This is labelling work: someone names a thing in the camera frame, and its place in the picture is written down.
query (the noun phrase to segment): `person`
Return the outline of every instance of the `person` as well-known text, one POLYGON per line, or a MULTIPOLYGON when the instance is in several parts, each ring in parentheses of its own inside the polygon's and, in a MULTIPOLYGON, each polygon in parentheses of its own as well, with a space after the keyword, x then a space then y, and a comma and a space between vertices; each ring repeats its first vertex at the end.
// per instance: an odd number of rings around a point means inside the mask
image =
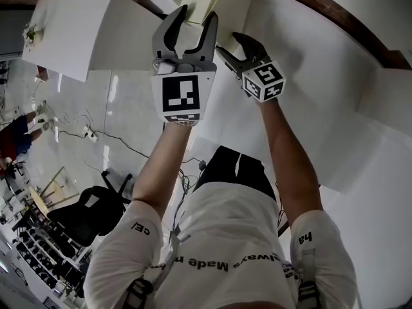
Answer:
POLYGON ((10 158, 12 162, 16 160, 19 154, 29 150, 32 143, 40 137, 43 131, 48 130, 53 125, 53 120, 49 120, 40 129, 26 134, 28 132, 28 124, 35 117, 44 113, 44 107, 45 101, 37 107, 36 111, 19 116, 0 131, 0 168, 2 172, 7 170, 5 158, 10 158))
POLYGON ((277 100, 258 105, 280 198, 260 161, 220 147, 159 263, 161 221, 191 133, 190 126, 167 124, 136 179, 133 201, 91 259, 84 282, 89 309, 353 306, 354 267, 323 211, 314 168, 277 100), (291 262, 277 236, 276 200, 291 226, 291 262))

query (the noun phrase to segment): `chair leg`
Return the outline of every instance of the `chair leg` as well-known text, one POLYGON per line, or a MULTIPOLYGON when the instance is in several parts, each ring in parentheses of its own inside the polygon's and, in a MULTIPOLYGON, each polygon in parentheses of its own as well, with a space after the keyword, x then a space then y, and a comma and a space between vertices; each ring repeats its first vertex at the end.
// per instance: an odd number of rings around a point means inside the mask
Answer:
POLYGON ((123 194, 124 188, 126 188, 126 185, 127 185, 128 181, 130 181, 132 177, 133 177, 132 174, 128 174, 126 176, 126 179, 124 180, 122 186, 120 187, 120 190, 118 191, 119 195, 123 194))
POLYGON ((116 192, 115 188, 111 185, 111 183, 109 182, 109 180, 106 178, 106 176, 109 174, 108 171, 103 171, 102 173, 102 178, 104 183, 106 184, 106 186, 109 188, 109 190, 116 192))

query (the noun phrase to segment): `white table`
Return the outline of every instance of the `white table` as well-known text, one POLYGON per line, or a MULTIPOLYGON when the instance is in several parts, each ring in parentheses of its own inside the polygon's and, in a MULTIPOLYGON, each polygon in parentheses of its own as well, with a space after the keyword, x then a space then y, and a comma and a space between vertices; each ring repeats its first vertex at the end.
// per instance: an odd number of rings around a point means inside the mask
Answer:
POLYGON ((84 82, 89 70, 150 70, 161 20, 132 0, 39 0, 31 23, 44 37, 23 60, 84 82))

